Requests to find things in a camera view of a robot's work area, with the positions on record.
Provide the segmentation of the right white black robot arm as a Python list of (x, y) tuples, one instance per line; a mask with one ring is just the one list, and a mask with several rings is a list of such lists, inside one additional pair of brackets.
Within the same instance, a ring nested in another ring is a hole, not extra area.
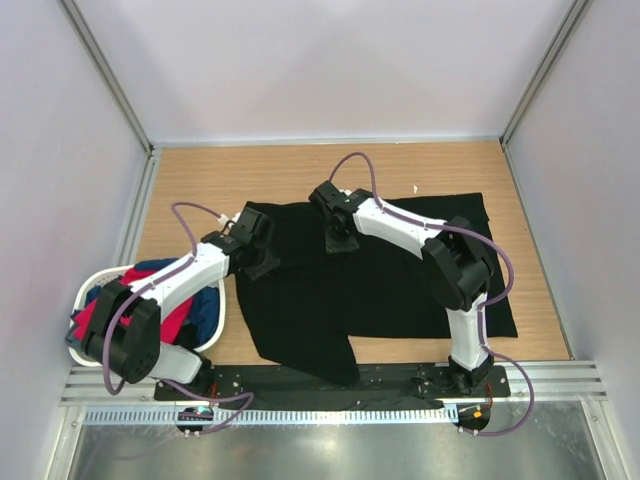
[(323, 218), (329, 254), (357, 250), (357, 237), (365, 235), (422, 261), (431, 295), (448, 319), (451, 384), (465, 396), (482, 389), (494, 365), (485, 319), (494, 266), (471, 224), (463, 217), (436, 220), (397, 209), (372, 192), (340, 190), (329, 180), (313, 190), (309, 201)]

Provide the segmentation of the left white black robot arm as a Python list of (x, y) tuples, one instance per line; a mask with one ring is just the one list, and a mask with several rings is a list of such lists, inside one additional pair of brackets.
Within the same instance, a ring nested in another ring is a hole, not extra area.
[(161, 325), (177, 307), (203, 288), (243, 273), (255, 280), (279, 265), (270, 248), (274, 221), (246, 206), (191, 252), (155, 274), (123, 285), (114, 280), (97, 297), (81, 351), (98, 361), (111, 395), (125, 384), (152, 378), (172, 384), (188, 398), (204, 398), (212, 376), (199, 353), (161, 339)]

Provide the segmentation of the black t shirt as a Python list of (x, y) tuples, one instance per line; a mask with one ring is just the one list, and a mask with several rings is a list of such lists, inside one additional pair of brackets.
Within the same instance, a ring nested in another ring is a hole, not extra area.
[[(499, 249), (478, 193), (386, 201), (423, 217), (465, 218), (482, 236), (494, 266), (485, 304), (487, 339), (517, 330), (506, 300), (512, 278), (503, 274)], [(280, 266), (251, 280), (240, 273), (236, 293), (259, 355), (339, 385), (359, 379), (354, 336), (447, 338), (445, 308), (431, 295), (422, 261), (375, 237), (357, 237), (359, 249), (329, 255), (321, 214), (310, 203), (247, 205), (275, 222), (271, 245)]]

